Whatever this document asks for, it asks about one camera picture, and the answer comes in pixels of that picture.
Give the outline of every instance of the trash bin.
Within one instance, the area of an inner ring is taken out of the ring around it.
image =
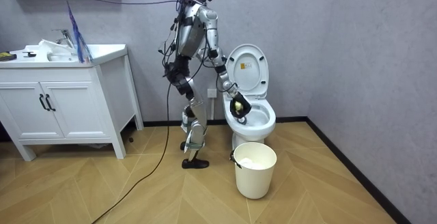
[[[262,198],[268,192],[276,153],[272,148],[258,142],[247,142],[231,152],[230,160],[235,163],[237,188],[250,199]]]

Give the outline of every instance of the sink faucet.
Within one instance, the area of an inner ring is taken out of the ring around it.
[[[56,40],[57,44],[62,44],[65,41],[68,47],[75,49],[68,29],[53,29],[52,31],[60,31],[62,33],[63,38]]]

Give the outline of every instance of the bathroom sink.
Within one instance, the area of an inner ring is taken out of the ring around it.
[[[27,45],[22,50],[11,51],[17,58],[0,62],[0,68],[92,67],[128,54],[125,44],[89,44],[88,48],[93,61],[81,63],[76,50],[65,45],[54,46],[49,53],[41,51],[38,45]],[[29,57],[28,52],[37,57]]]

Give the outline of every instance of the white vanity cabinet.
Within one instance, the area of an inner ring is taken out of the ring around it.
[[[120,131],[143,122],[125,55],[81,67],[2,68],[0,120],[25,160],[29,145],[111,143],[126,153]]]

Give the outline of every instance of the humanoid robot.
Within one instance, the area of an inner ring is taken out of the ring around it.
[[[174,62],[165,63],[165,76],[188,100],[188,106],[182,112],[183,120],[188,120],[188,124],[186,141],[182,142],[181,149],[190,152],[189,157],[182,161],[184,169],[203,169],[209,166],[208,161],[197,158],[198,151],[205,145],[207,114],[206,105],[188,69],[188,61],[196,55],[203,39],[207,47],[199,49],[197,56],[201,64],[205,60],[212,64],[220,77],[223,92],[232,97],[231,106],[225,109],[231,109],[232,115],[241,123],[245,123],[245,116],[251,110],[251,105],[238,91],[236,83],[229,80],[225,67],[227,60],[219,47],[218,16],[207,7],[206,1],[211,0],[179,1],[179,15],[174,24],[177,33],[172,46],[176,56]]]

